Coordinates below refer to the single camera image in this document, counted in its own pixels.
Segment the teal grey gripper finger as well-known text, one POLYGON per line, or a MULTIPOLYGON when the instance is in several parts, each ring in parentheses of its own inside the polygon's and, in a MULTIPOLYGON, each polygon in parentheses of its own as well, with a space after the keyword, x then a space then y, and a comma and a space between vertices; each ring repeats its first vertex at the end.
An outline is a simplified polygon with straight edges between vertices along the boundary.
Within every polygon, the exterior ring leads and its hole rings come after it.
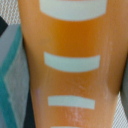
POLYGON ((23 128, 29 92, 29 72, 20 25, 0 36, 0 111, 6 128, 23 128))

